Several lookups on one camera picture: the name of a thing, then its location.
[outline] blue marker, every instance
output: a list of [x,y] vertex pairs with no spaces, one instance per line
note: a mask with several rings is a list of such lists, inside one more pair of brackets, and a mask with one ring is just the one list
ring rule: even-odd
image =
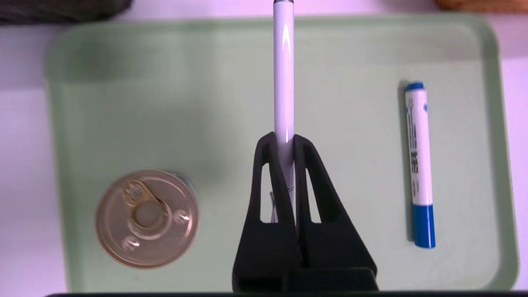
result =
[[432,214],[431,152],[427,94],[423,82],[413,82],[405,91],[407,132],[411,163],[411,191],[414,219],[414,244],[434,248],[435,223]]

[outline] pull tab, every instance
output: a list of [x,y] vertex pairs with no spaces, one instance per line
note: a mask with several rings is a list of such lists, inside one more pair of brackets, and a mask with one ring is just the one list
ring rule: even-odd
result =
[[[152,230],[162,225],[163,203],[152,194],[143,182],[139,180],[128,181],[123,191],[123,199],[128,209],[129,219],[136,227],[142,230]],[[147,210],[148,216],[157,216],[157,219],[140,217],[143,208]]]

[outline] black object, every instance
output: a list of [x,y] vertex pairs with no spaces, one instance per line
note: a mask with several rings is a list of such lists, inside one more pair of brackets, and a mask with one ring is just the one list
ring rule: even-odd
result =
[[101,21],[131,4],[132,0],[0,0],[0,24]]
[[[262,137],[255,151],[246,223],[233,266],[234,292],[377,291],[377,272],[350,221],[315,146],[294,136],[297,229],[275,134]],[[262,166],[269,163],[278,222],[260,220]],[[321,223],[310,218],[308,170]]]

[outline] tray rim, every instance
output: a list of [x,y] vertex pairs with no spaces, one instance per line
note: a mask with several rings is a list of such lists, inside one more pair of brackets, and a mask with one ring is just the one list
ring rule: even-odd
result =
[[[507,131],[507,124],[506,124],[506,117],[505,117],[505,101],[504,101],[504,91],[503,91],[503,82],[502,82],[502,72],[501,72],[501,59],[500,59],[500,49],[498,45],[497,37],[491,28],[489,22],[483,17],[478,14],[473,13],[428,13],[428,14],[391,14],[391,15],[328,15],[328,16],[319,16],[319,15],[304,15],[304,16],[296,16],[296,24],[302,23],[310,25],[310,22],[332,22],[332,24],[350,24],[350,22],[369,22],[366,25],[388,25],[393,22],[398,21],[422,21],[427,22],[427,24],[459,24],[459,25],[465,25],[471,30],[474,31],[475,35],[478,36],[479,42],[485,43],[486,46],[482,46],[484,51],[484,56],[486,57],[486,60],[491,58],[488,63],[486,64],[486,68],[488,70],[484,70],[484,72],[490,72],[490,70],[493,70],[493,73],[495,73],[495,79],[497,80],[499,90],[496,90],[496,92],[500,93],[500,96],[498,96],[497,100],[500,100],[500,105],[502,107],[502,118],[498,119],[497,121],[502,124],[502,127],[504,129],[504,145],[505,145],[505,158],[507,160],[505,166],[507,169],[507,180],[509,185],[509,205],[508,205],[508,214],[511,213],[511,220],[513,228],[513,246],[514,246],[514,253],[511,255],[511,260],[514,260],[514,265],[511,265],[511,267],[507,267],[513,273],[514,275],[511,276],[511,281],[508,287],[510,289],[515,288],[515,285],[517,283],[519,273],[520,273],[520,257],[519,257],[519,247],[518,247],[518,233],[517,233],[517,227],[516,227],[516,214],[515,214],[515,200],[513,196],[513,186],[512,186],[512,175],[511,175],[511,165],[510,165],[510,147],[509,147],[509,137],[508,137],[508,131]],[[64,186],[64,183],[61,182],[62,175],[65,171],[67,171],[67,164],[65,164],[64,159],[62,161],[59,161],[58,156],[60,155],[60,152],[62,150],[60,143],[62,142],[61,139],[59,139],[57,133],[57,129],[59,129],[59,121],[56,117],[56,110],[57,106],[54,106],[54,99],[58,97],[58,90],[57,87],[54,85],[55,82],[62,82],[62,78],[60,76],[59,70],[55,68],[56,61],[60,61],[61,58],[64,56],[64,51],[67,52],[68,47],[66,46],[67,43],[71,42],[71,40],[75,40],[79,38],[79,36],[84,36],[84,34],[98,34],[100,31],[108,31],[108,30],[130,30],[131,28],[134,29],[142,29],[142,30],[149,30],[150,28],[156,28],[158,29],[159,26],[164,27],[174,27],[174,26],[188,26],[192,28],[197,28],[201,30],[211,30],[214,29],[216,26],[225,26],[225,25],[234,25],[243,23],[245,25],[262,25],[265,23],[269,23],[269,25],[272,25],[271,17],[265,17],[265,16],[256,16],[256,17],[243,17],[243,18],[199,18],[199,19],[192,19],[192,20],[158,20],[158,21],[140,21],[140,22],[111,22],[111,23],[91,23],[91,24],[83,24],[81,26],[76,26],[71,29],[66,30],[64,33],[60,34],[57,39],[55,39],[51,46],[48,48],[45,58],[44,58],[44,77],[46,81],[46,95],[47,95],[47,101],[48,101],[48,110],[50,113],[50,122],[51,122],[51,137],[52,137],[52,148],[54,152],[54,165],[56,170],[55,172],[55,180],[56,180],[56,188],[58,192],[58,207],[61,214],[61,237],[62,237],[62,246],[63,246],[63,257],[64,257],[64,266],[65,266],[65,277],[66,277],[66,283],[67,283],[67,289],[68,291],[72,291],[78,288],[74,288],[74,283],[71,277],[71,263],[70,261],[70,255],[68,252],[68,246],[67,244],[67,231],[65,226],[66,220],[66,210],[64,209],[64,197],[61,194],[62,187]],[[501,274],[503,273],[502,270],[502,263],[505,260],[501,260],[501,263],[499,265],[499,268],[497,270],[497,274],[495,278],[490,282],[492,284],[495,279],[499,279],[501,277]],[[493,287],[483,287],[479,290],[500,290],[500,289],[494,289]]]

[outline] white tabletop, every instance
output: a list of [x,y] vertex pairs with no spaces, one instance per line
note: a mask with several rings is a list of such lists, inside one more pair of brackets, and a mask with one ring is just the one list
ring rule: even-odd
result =
[[[271,0],[136,0],[118,20],[265,16]],[[299,0],[297,14],[426,13],[432,0]],[[501,47],[520,250],[528,289],[528,15],[488,16]],[[64,28],[0,27],[0,296],[65,292],[43,59]]]

